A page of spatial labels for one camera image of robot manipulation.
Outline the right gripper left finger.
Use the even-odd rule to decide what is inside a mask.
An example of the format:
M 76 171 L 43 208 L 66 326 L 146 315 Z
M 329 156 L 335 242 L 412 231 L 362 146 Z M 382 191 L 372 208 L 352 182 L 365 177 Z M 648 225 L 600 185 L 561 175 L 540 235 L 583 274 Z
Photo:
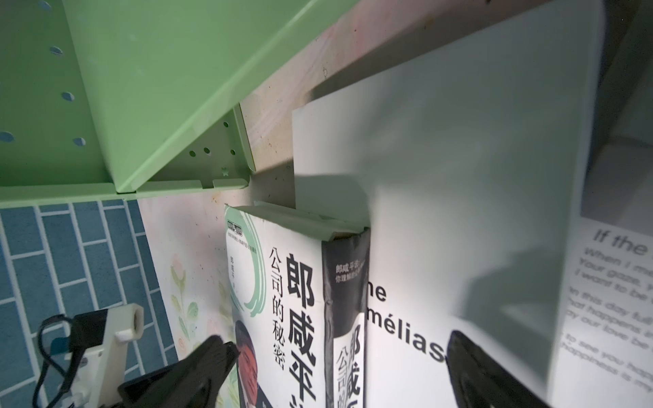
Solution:
M 118 407 L 214 407 L 239 351 L 213 335 L 185 359 L 118 387 Z

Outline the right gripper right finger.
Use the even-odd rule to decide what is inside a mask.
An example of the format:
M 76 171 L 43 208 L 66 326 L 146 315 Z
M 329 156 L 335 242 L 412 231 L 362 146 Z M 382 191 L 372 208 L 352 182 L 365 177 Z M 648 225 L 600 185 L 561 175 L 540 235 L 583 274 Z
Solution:
M 461 408 L 548 408 L 549 405 L 458 330 L 447 345 L 447 369 Z

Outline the Chinese book with man portrait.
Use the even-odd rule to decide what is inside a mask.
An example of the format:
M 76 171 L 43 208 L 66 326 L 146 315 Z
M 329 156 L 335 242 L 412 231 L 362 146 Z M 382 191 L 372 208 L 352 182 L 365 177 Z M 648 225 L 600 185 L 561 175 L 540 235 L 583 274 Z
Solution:
M 224 219 L 241 406 L 365 406 L 369 229 L 269 203 Z

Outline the white La Dame aux camelias book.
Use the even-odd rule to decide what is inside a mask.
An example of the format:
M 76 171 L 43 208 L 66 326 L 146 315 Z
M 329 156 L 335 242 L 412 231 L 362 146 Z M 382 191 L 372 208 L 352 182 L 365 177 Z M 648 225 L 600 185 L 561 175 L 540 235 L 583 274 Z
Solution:
M 551 1 L 292 114 L 297 208 L 371 229 L 367 406 L 455 406 L 454 331 L 547 397 L 604 28 Z

